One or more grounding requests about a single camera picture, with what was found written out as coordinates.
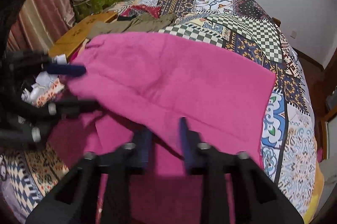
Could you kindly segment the wooden framed mirror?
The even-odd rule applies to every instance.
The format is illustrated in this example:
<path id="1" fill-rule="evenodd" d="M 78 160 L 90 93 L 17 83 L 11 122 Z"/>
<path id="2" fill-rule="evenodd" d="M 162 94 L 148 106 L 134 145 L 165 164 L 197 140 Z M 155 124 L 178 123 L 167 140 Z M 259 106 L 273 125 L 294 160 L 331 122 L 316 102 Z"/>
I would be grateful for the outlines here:
<path id="1" fill-rule="evenodd" d="M 336 156 L 336 107 L 320 120 L 322 160 Z"/>

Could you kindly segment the yellow cardboard box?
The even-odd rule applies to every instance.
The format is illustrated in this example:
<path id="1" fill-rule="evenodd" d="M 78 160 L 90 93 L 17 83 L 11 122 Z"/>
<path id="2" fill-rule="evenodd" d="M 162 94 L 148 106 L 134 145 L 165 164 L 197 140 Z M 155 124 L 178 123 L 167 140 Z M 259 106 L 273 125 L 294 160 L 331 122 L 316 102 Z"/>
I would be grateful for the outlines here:
<path id="1" fill-rule="evenodd" d="M 66 55 L 67 60 L 81 46 L 96 22 L 110 23 L 116 19 L 116 12 L 100 13 L 90 15 L 77 23 L 73 28 L 61 36 L 49 49 L 49 56 Z"/>

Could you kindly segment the white wall socket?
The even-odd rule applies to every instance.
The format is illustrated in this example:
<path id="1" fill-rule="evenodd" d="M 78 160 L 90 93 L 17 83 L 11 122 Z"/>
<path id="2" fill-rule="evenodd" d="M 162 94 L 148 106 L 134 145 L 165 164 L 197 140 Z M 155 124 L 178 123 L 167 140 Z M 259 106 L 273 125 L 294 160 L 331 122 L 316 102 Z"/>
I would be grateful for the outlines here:
<path id="1" fill-rule="evenodd" d="M 293 39 L 295 39 L 296 36 L 297 36 L 297 32 L 296 31 L 292 31 L 290 37 L 292 37 Z"/>

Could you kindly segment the wooden bed post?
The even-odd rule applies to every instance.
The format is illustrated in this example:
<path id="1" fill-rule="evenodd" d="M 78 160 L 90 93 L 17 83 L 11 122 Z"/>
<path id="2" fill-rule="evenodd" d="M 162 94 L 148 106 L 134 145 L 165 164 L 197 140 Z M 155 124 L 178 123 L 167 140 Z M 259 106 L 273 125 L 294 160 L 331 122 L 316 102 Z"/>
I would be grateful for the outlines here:
<path id="1" fill-rule="evenodd" d="M 278 26 L 280 27 L 281 26 L 281 21 L 277 18 L 272 18 L 273 22 Z"/>

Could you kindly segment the orange yellow blanket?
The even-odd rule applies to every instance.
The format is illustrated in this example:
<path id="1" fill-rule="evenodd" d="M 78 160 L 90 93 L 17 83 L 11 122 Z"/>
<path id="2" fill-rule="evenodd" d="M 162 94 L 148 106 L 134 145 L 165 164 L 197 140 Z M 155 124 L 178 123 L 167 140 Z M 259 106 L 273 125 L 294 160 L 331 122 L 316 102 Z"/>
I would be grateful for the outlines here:
<path id="1" fill-rule="evenodd" d="M 320 170 L 319 163 L 316 162 L 315 183 L 312 193 L 311 201 L 306 213 L 303 216 L 304 223 L 308 224 L 314 219 L 314 215 L 317 211 L 319 201 L 324 188 L 324 175 Z"/>

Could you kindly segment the olive khaki garment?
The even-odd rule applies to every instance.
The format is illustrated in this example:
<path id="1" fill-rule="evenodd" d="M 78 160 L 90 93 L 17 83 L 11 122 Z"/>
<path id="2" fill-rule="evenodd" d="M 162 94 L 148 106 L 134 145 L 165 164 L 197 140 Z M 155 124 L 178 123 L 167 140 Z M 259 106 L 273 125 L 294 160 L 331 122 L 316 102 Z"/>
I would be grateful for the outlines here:
<path id="1" fill-rule="evenodd" d="M 87 38 L 91 40 L 107 33 L 158 32 L 160 29 L 173 25 L 176 19 L 176 14 L 165 14 L 160 18 L 154 18 L 146 13 L 131 20 L 116 20 L 112 23 L 96 22 L 87 34 Z"/>

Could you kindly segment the pink pants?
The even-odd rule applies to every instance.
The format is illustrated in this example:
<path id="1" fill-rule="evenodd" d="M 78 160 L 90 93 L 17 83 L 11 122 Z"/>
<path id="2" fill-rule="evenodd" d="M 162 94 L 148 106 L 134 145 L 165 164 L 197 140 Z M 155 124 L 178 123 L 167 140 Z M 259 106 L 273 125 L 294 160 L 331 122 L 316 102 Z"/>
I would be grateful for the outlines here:
<path id="1" fill-rule="evenodd" d="M 200 176 L 185 174 L 179 120 L 225 153 L 261 161 L 262 125 L 276 76 L 237 53 L 166 33 L 129 32 L 92 39 L 75 59 L 86 74 L 67 86 L 101 112 L 63 120 L 49 142 L 66 164 L 105 154 L 137 124 L 158 137 L 154 166 L 131 178 L 132 216 L 144 223 L 198 223 Z"/>

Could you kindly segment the patchwork patterned bedspread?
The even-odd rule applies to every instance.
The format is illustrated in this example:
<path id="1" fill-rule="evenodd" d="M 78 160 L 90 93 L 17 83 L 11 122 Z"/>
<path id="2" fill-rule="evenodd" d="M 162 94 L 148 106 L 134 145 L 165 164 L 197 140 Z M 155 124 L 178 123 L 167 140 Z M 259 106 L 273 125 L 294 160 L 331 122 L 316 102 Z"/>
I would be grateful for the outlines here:
<path id="1" fill-rule="evenodd" d="M 303 217 L 315 183 L 314 114 L 302 66 L 280 28 L 255 0 L 121 1 L 103 12 L 125 16 L 139 6 L 153 15 L 176 14 L 163 33 L 225 48 L 276 75 L 263 119 L 263 169 Z"/>

